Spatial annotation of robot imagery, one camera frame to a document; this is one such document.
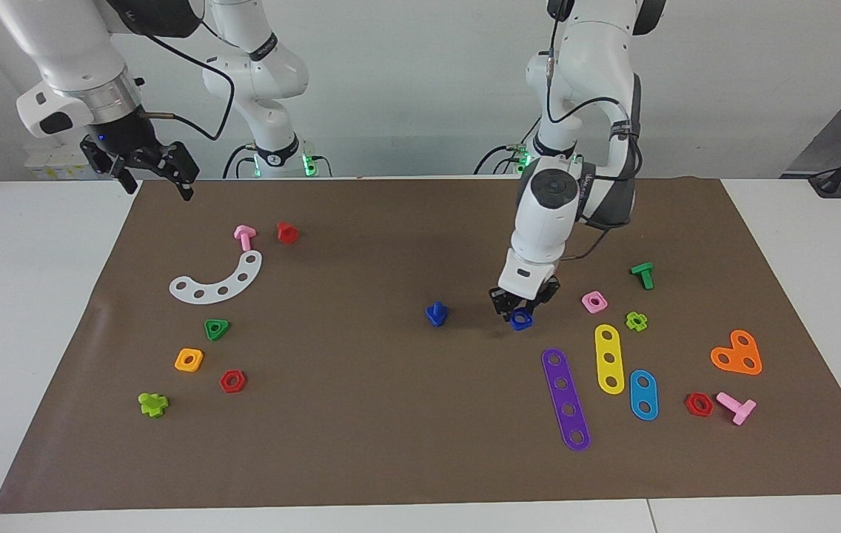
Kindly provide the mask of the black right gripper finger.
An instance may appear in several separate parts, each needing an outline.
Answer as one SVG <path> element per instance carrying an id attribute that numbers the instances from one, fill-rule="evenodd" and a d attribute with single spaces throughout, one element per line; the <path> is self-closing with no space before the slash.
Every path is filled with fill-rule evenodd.
<path id="1" fill-rule="evenodd" d="M 160 176 L 173 183 L 181 199 L 190 201 L 194 195 L 192 189 L 198 172 L 197 163 L 183 142 L 175 141 L 160 148 Z"/>
<path id="2" fill-rule="evenodd" d="M 110 176 L 122 186 L 128 195 L 133 195 L 138 189 L 138 182 L 126 168 L 126 161 L 123 156 L 116 156 L 115 161 L 110 166 Z"/>

